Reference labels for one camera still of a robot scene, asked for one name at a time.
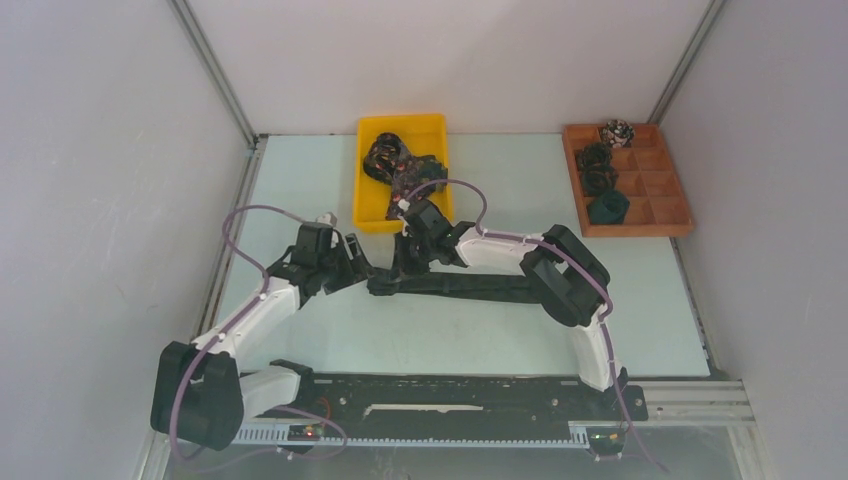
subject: wooden organizer box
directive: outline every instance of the wooden organizer box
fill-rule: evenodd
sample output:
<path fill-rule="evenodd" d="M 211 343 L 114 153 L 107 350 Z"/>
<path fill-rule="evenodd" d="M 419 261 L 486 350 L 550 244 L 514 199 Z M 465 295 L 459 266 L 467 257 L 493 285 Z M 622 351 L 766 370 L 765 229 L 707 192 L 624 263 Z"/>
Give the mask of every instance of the wooden organizer box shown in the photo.
<path fill-rule="evenodd" d="M 584 237 L 682 237 L 695 228 L 680 181 L 657 125 L 633 125 L 631 147 L 612 149 L 616 190 L 630 200 L 622 225 L 593 225 L 586 210 L 594 200 L 583 191 L 577 154 L 600 142 L 604 125 L 570 125 L 562 133 L 574 203 Z"/>

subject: orange tray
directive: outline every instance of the orange tray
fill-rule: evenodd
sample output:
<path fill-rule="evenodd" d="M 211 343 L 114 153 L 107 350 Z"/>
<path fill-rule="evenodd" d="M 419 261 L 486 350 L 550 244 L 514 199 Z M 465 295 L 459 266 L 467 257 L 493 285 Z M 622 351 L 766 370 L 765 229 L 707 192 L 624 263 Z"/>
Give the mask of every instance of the orange tray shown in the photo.
<path fill-rule="evenodd" d="M 633 125 L 631 147 L 612 149 L 618 171 L 616 190 L 630 200 L 622 225 L 589 223 L 587 207 L 594 200 L 583 191 L 577 154 L 601 141 L 604 125 L 569 125 L 562 134 L 574 203 L 584 237 L 682 237 L 695 228 L 689 203 L 657 125 Z"/>
<path fill-rule="evenodd" d="M 353 184 L 353 224 L 365 233 L 395 233 L 403 222 L 386 220 L 392 189 L 365 174 L 362 161 L 377 135 L 397 134 L 413 155 L 435 155 L 448 168 L 448 137 L 445 117 L 441 114 L 366 117 L 359 120 L 356 134 L 356 176 Z M 429 199 L 442 214 L 453 221 L 453 196 L 450 186 L 434 193 Z"/>

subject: gray floor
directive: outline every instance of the gray floor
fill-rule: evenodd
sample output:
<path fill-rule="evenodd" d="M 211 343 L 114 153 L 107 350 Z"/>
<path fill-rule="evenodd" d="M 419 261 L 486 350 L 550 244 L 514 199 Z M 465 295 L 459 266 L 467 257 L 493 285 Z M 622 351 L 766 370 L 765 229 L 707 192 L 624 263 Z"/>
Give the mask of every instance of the gray floor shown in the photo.
<path fill-rule="evenodd" d="M 350 448 L 327 461 L 288 462 L 268 454 L 246 459 L 218 472 L 193 475 L 176 467 L 171 480 L 230 479 L 738 479 L 738 469 L 726 431 L 722 428 L 643 428 L 652 453 L 671 470 L 665 476 L 639 459 L 596 464 L 581 450 Z M 204 453 L 194 468 L 221 464 L 255 447 L 231 447 Z M 632 440 L 626 449 L 636 453 Z"/>

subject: white table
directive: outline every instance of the white table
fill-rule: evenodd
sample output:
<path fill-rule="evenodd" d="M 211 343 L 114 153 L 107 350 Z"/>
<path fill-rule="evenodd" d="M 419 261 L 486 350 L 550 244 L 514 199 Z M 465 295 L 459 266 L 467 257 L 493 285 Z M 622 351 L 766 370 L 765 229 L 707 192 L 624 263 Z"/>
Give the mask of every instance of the white table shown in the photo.
<path fill-rule="evenodd" d="M 539 232 L 560 223 L 579 234 L 559 135 L 450 135 L 452 178 L 480 187 L 489 200 L 484 224 Z M 250 203 L 305 218 L 333 211 L 339 230 L 357 232 L 375 266 L 391 264 L 391 235 L 351 224 L 353 136 L 275 136 L 268 141 Z M 454 186 L 456 218 L 473 220 L 480 201 Z M 279 258 L 298 225 L 253 211 L 239 245 L 264 265 Z M 707 363 L 670 242 L 665 238 L 592 238 L 586 246 L 612 277 L 610 330 L 616 355 L 632 376 L 706 376 Z M 227 278 L 218 321 L 259 282 L 241 259 Z M 538 305 L 418 295 L 373 297 L 365 284 L 311 299 L 262 347 L 244 359 L 259 369 L 284 358 L 323 372 L 575 375 L 568 329 Z"/>

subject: yellow tray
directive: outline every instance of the yellow tray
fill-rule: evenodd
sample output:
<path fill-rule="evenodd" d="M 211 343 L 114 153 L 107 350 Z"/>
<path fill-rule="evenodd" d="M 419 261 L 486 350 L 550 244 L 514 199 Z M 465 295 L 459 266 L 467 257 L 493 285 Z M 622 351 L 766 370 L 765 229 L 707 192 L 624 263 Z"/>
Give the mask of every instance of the yellow tray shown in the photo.
<path fill-rule="evenodd" d="M 441 114 L 401 115 L 394 117 L 366 117 L 359 120 L 356 134 L 356 178 L 353 184 L 353 224 L 365 233 L 395 233 L 401 231 L 403 222 L 386 220 L 392 188 L 365 174 L 362 160 L 377 135 L 392 132 L 409 147 L 413 155 L 435 155 L 448 168 L 448 138 L 445 117 Z M 453 196 L 450 186 L 429 199 L 439 207 L 448 220 L 453 221 Z"/>

